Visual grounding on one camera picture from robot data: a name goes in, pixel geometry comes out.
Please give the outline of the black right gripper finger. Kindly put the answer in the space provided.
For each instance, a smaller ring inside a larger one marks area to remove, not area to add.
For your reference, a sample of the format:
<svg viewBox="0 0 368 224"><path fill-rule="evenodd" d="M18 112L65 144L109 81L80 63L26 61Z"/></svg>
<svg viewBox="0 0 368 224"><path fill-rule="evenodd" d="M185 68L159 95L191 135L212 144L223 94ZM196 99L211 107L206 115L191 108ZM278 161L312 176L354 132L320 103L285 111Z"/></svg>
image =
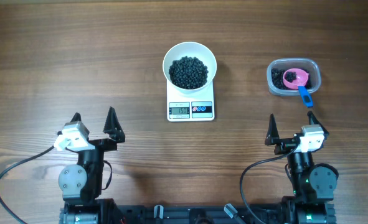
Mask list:
<svg viewBox="0 0 368 224"><path fill-rule="evenodd" d="M274 114L271 114L269 118L268 131L265 138L265 145L271 146L277 145L279 143L280 143L280 136L276 126L275 116Z"/></svg>
<svg viewBox="0 0 368 224"><path fill-rule="evenodd" d="M314 113L312 111L308 111L307 116L309 119L309 124L319 125L323 130L324 138L327 139L329 137L329 131L318 121Z"/></svg>

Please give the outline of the pink scoop blue handle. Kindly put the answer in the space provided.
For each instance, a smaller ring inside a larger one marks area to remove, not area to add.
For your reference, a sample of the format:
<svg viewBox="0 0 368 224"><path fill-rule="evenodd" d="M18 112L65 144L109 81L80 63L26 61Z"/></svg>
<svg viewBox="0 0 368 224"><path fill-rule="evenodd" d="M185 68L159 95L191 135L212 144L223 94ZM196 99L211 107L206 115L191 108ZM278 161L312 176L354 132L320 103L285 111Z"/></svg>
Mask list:
<svg viewBox="0 0 368 224"><path fill-rule="evenodd" d="M295 72L296 80L294 80L292 83L287 82L285 80L286 72ZM291 90L298 90L300 97L303 100L303 104L307 108L312 108L314 106L313 100L312 100L311 95L309 94L309 92L307 91L305 87L309 79L309 73L307 73L306 71L300 68L291 68L291 69L288 69L286 72L283 74L284 86L286 86L287 88Z"/></svg>

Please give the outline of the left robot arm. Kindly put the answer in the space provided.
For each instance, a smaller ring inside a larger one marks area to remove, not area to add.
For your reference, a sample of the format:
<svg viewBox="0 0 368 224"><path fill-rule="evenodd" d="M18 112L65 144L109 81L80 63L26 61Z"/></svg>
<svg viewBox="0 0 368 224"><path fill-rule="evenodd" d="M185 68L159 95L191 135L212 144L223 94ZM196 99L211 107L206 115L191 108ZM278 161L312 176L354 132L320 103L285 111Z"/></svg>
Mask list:
<svg viewBox="0 0 368 224"><path fill-rule="evenodd" d="M65 167L59 175L59 187L65 202L60 223L126 223L126 218L112 198L99 199L107 189L112 176L102 186L104 165L110 165L104 154L116 151L117 144L125 142L125 134L118 122L116 111L109 108L103 139L89 139L89 130L80 113L65 123L54 143L57 150L72 151L78 155L77 163Z"/></svg>

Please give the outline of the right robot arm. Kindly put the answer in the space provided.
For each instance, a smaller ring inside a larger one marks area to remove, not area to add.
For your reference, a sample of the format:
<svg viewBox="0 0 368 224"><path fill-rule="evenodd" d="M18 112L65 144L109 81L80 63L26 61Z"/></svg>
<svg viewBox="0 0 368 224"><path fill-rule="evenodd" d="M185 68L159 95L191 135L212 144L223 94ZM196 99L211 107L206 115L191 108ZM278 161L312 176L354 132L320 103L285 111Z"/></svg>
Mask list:
<svg viewBox="0 0 368 224"><path fill-rule="evenodd" d="M285 172L293 188L292 196L282 198L280 219L282 223L336 223L329 202L334 199L339 172L313 161L313 153L323 148L329 132L312 111L307 116L309 124L291 138L281 138L274 115L269 118L265 145L273 145L275 155L287 159Z"/></svg>

